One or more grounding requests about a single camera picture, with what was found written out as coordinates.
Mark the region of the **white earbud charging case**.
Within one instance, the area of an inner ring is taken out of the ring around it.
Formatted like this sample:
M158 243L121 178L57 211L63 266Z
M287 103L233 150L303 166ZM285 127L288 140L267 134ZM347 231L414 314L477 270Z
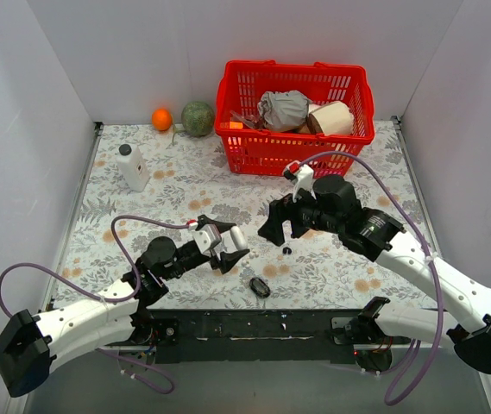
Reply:
M236 225L231 227L224 239L227 242L231 242L231 251L242 251L249 248L246 236Z

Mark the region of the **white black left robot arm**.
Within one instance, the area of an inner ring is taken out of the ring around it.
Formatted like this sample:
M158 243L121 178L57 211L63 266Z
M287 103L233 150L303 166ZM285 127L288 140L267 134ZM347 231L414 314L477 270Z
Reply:
M188 243L178 247L169 237L155 237L129 262L130 272L100 292L79 288L83 299L59 309L10 313L0 334L0 375L9 395L32 392L58 367L104 346L146 343L153 325L143 316L167 294L166 281L204 264L227 273L249 253L234 223L199 216L181 228L192 237Z

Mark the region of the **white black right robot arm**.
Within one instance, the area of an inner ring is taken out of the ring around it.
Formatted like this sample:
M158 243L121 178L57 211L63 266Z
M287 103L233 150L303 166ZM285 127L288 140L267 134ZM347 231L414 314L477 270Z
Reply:
M309 172L285 172L293 192L269 205L268 219L258 231L283 245L284 222L293 238L313 229L332 233L349 251L398 274L436 301L432 310L407 310L387 298L373 298L349 333L368 342L403 336L451 348L468 366L491 374L491 288L479 284L439 257L430 257L403 224L381 210L363 207L353 185L339 175L314 179Z

